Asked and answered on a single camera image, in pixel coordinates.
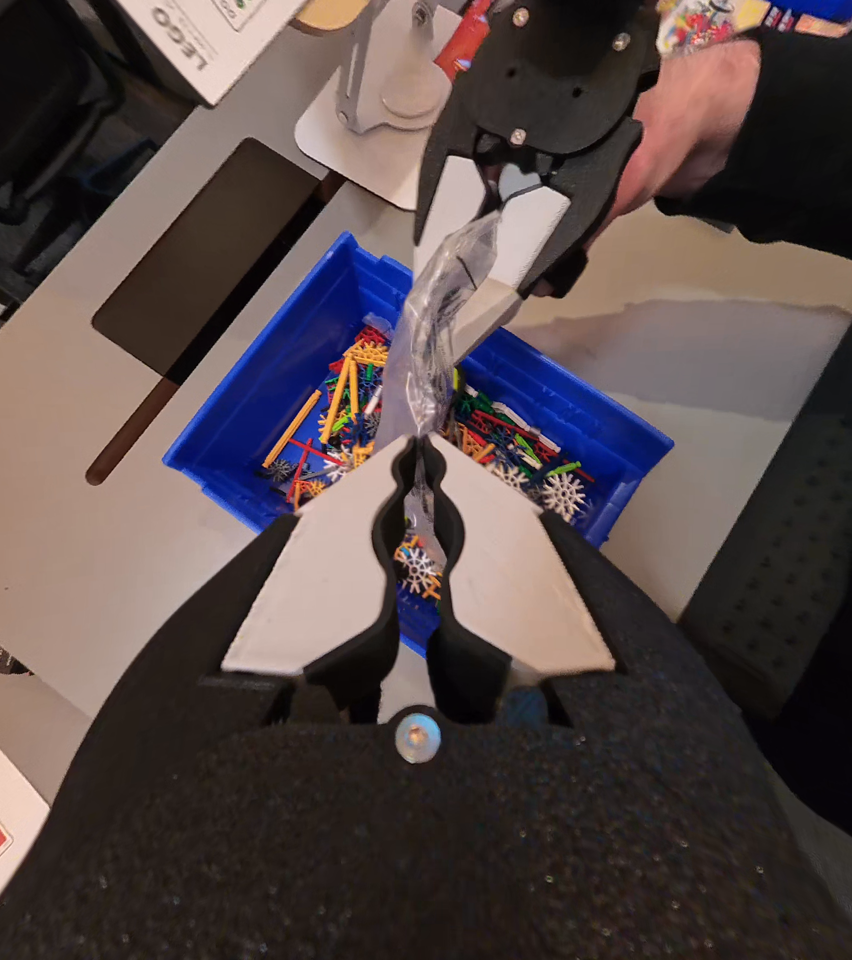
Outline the printed instruction board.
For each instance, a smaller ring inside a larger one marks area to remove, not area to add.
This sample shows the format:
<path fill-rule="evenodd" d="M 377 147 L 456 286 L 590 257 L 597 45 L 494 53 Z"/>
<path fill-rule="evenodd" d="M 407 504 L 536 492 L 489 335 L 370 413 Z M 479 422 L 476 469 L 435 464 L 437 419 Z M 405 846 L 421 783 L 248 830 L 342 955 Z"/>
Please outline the printed instruction board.
<path fill-rule="evenodd" d="M 201 101 L 215 107 L 305 1 L 118 1 Z"/>

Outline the person's right forearm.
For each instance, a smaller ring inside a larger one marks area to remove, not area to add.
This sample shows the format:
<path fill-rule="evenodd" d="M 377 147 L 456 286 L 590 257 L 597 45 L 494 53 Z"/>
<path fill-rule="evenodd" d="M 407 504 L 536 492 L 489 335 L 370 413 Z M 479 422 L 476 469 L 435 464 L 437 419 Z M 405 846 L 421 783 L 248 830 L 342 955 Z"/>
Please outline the person's right forearm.
<path fill-rule="evenodd" d="M 725 166 L 665 215 L 732 225 L 852 260 L 852 31 L 836 38 L 752 30 L 756 90 Z"/>

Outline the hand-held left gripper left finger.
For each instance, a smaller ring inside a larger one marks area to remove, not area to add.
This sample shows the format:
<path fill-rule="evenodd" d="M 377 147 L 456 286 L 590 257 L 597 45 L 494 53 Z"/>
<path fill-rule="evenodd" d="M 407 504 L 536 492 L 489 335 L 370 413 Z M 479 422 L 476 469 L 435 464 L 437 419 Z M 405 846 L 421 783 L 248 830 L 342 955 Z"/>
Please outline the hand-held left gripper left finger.
<path fill-rule="evenodd" d="M 416 464 L 416 439 L 396 438 L 290 517 L 222 672 L 321 687 L 340 710 L 381 692 L 399 647 L 393 555 Z"/>

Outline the printed toy packaging bag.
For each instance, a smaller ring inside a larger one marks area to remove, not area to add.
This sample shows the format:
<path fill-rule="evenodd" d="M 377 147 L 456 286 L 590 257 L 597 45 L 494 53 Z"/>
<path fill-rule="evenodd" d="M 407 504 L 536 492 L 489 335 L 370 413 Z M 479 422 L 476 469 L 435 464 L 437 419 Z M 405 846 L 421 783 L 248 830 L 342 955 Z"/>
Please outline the printed toy packaging bag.
<path fill-rule="evenodd" d="M 476 1 L 464 7 L 456 30 L 434 59 L 449 80 L 470 67 L 489 34 L 495 6 L 496 2 Z M 660 1 L 655 8 L 660 21 L 657 49 L 664 56 L 689 53 L 755 29 L 836 38 L 846 33 L 852 20 L 834 23 L 805 14 L 796 17 L 790 10 L 769 12 L 767 1 Z"/>

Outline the person's right hand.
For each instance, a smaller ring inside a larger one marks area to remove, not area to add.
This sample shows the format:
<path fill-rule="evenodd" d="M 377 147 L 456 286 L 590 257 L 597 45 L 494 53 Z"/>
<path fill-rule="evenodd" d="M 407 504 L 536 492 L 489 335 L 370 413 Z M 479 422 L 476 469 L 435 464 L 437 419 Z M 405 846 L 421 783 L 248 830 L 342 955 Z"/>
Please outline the person's right hand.
<path fill-rule="evenodd" d="M 738 39 L 664 61 L 636 104 L 642 137 L 604 226 L 656 198 L 685 200 L 724 168 L 752 103 L 757 42 Z"/>

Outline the clear plastic bag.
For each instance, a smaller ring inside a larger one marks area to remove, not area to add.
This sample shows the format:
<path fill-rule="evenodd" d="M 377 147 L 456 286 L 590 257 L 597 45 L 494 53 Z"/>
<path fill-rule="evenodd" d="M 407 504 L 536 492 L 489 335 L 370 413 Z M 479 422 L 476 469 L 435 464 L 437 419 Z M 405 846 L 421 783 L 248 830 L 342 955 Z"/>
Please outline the clear plastic bag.
<path fill-rule="evenodd" d="M 459 363 L 498 327 L 515 292 L 492 277 L 502 216 L 490 213 L 440 242 L 417 274 L 384 368 L 375 452 L 423 438 L 447 421 Z"/>

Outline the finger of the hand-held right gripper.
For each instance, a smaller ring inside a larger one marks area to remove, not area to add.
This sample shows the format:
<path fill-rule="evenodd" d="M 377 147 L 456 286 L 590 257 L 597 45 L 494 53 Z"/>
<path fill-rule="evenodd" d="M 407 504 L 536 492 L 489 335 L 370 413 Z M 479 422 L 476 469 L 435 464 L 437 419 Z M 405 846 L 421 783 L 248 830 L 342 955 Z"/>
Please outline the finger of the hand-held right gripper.
<path fill-rule="evenodd" d="M 456 314 L 456 361 L 461 362 L 518 313 L 520 287 L 570 205 L 539 186 L 514 194 L 496 223 L 496 254 L 486 278 Z"/>
<path fill-rule="evenodd" d="M 467 157 L 447 157 L 430 205 L 430 252 L 479 219 L 486 197 L 486 182 L 476 163 Z"/>

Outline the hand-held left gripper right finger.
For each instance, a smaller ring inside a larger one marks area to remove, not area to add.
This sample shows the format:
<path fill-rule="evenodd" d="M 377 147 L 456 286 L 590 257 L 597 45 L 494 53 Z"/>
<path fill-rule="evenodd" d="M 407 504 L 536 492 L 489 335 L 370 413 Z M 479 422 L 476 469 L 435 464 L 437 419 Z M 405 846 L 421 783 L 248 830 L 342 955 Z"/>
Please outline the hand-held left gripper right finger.
<path fill-rule="evenodd" d="M 496 710 L 515 688 L 615 671 L 581 585 L 588 544 L 437 435 L 421 458 L 445 555 L 427 666 L 440 710 Z"/>

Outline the person's black-clad torso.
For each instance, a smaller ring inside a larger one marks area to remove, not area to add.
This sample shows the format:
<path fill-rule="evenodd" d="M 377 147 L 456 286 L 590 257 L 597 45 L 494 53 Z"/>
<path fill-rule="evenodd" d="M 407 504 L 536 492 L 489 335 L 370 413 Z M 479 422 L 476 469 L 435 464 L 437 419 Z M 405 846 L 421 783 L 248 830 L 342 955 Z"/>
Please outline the person's black-clad torso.
<path fill-rule="evenodd" d="M 852 661 L 815 657 L 775 719 L 746 721 L 792 793 L 852 837 Z"/>

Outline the pile of colourful construction pieces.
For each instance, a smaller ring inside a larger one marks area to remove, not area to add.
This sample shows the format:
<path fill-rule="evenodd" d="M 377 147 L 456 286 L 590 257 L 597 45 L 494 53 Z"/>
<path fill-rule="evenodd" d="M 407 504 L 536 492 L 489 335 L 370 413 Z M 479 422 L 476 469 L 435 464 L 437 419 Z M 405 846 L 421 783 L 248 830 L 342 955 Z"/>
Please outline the pile of colourful construction pieces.
<path fill-rule="evenodd" d="M 281 432 L 255 474 L 297 508 L 330 490 L 374 452 L 382 414 L 384 365 L 392 328 L 367 315 L 320 386 Z M 582 462 L 562 452 L 504 403 L 454 372 L 454 394 L 441 435 L 506 486 L 574 523 L 594 482 Z"/>

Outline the black perforated panel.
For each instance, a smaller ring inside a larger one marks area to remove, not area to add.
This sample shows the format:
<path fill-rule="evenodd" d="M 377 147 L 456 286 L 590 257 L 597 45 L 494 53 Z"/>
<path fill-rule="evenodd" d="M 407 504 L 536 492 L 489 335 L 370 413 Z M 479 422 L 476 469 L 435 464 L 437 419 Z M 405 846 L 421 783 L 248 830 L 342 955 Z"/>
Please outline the black perforated panel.
<path fill-rule="evenodd" d="M 772 721 L 852 559 L 852 322 L 679 618 L 733 702 Z"/>

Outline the white book stand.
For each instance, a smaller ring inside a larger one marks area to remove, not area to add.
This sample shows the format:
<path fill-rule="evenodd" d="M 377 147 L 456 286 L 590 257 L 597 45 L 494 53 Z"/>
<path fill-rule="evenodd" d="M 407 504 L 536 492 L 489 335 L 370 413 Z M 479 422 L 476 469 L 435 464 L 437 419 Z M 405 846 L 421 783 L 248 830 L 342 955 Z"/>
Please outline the white book stand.
<path fill-rule="evenodd" d="M 339 66 L 295 125 L 302 153 L 397 209 L 414 210 L 422 154 L 452 86 L 436 60 L 462 5 L 364 2 L 341 31 Z"/>

